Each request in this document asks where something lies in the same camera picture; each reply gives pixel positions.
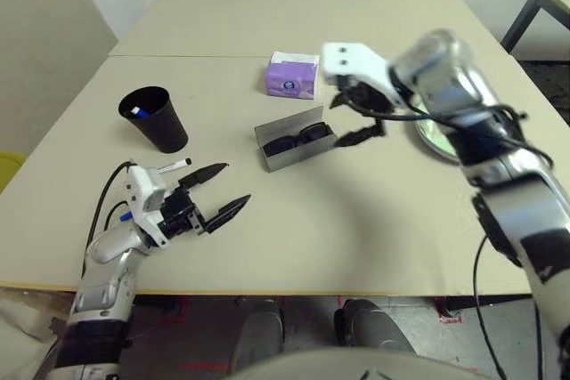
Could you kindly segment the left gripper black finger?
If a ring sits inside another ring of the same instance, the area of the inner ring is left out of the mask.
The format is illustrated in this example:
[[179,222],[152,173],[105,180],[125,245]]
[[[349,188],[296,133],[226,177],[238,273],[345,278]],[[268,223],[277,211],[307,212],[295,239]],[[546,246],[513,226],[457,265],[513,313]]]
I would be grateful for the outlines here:
[[181,188],[193,188],[197,185],[201,185],[217,174],[224,170],[229,164],[228,163],[215,163],[209,166],[204,166],[188,175],[181,178],[178,183]]
[[250,200],[250,195],[236,198],[218,210],[218,213],[209,219],[204,226],[206,233],[213,233],[228,223]]

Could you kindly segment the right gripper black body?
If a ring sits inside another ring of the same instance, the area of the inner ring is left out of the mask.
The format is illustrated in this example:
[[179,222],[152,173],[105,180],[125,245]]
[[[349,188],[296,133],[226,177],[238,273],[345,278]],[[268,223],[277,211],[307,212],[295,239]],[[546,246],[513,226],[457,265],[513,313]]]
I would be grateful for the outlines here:
[[394,105],[385,94],[365,83],[348,78],[338,86],[338,92],[344,91],[351,93],[354,105],[360,109],[371,110],[379,114],[395,112]]

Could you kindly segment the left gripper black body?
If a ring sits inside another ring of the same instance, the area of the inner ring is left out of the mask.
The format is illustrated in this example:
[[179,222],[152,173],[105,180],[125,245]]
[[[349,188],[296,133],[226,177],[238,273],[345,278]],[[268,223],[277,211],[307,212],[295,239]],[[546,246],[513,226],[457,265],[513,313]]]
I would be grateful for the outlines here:
[[160,230],[168,238],[194,231],[201,234],[205,231],[206,221],[192,201],[188,190],[183,187],[175,188],[163,201],[160,212],[163,221]]

